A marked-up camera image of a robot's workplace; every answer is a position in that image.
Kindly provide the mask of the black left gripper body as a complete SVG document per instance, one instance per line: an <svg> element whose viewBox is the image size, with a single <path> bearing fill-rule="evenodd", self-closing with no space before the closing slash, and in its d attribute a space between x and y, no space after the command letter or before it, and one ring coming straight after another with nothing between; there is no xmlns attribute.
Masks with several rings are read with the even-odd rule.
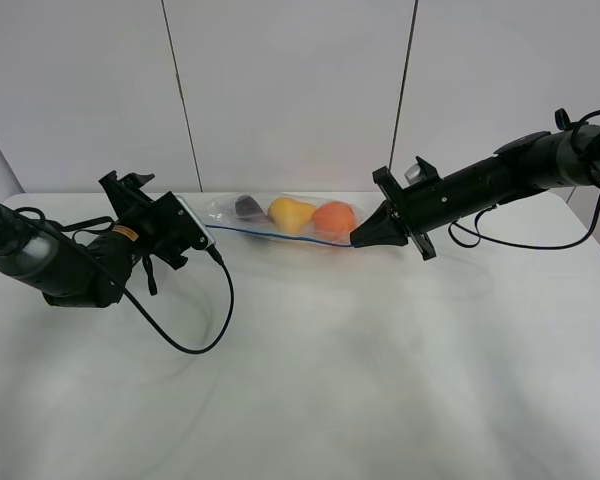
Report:
<svg viewBox="0 0 600 480"><path fill-rule="evenodd" d="M173 192L154 200L142 191L153 174L129 173L121 178L112 171L99 180L115 214L120 233L131 237L141 257L154 255L172 269L182 268L189 249L204 251L201 232Z"/></svg>

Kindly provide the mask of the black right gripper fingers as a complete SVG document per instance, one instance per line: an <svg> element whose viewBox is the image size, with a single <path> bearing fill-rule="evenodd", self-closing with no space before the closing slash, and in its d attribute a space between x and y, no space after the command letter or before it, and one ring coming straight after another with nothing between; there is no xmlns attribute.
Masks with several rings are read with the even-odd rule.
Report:
<svg viewBox="0 0 600 480"><path fill-rule="evenodd" d="M388 200L384 200L367 220L350 233L350 243L354 248L403 247L408 242L408 229Z"/></svg>

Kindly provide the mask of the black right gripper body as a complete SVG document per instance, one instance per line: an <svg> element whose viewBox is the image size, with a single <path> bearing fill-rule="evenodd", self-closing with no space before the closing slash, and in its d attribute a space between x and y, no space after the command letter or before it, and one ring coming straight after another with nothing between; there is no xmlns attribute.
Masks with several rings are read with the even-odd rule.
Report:
<svg viewBox="0 0 600 480"><path fill-rule="evenodd" d="M401 187L387 167L374 171L372 177L385 200L400 214L408 229L409 242L416 246L423 260L431 260L436 257L436 250L428 233L459 220L460 216L451 210L450 197L437 190L442 179L436 168L420 157L416 162L423 167L426 177L415 185Z"/></svg>

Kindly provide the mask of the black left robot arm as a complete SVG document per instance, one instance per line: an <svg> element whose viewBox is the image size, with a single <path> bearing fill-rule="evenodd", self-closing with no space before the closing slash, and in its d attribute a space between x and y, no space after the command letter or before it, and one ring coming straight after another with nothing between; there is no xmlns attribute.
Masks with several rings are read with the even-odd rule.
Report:
<svg viewBox="0 0 600 480"><path fill-rule="evenodd" d="M39 290L51 306L106 308L121 300L137 264L151 275L153 257L177 270L187 250L211 250L211 234L185 200L143 192L152 178L108 173L99 183L115 215L72 225L0 204L0 272Z"/></svg>

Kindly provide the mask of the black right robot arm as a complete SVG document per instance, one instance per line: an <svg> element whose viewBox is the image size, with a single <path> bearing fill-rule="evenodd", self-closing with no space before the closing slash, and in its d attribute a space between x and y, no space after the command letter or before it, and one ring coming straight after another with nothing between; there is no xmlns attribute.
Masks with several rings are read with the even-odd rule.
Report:
<svg viewBox="0 0 600 480"><path fill-rule="evenodd" d="M600 126L583 122L532 133L446 177L418 157L405 177L402 187L388 168L373 172L385 200L351 232L353 247L412 242L430 260L436 251L428 233L439 227L547 190L593 186L600 182Z"/></svg>

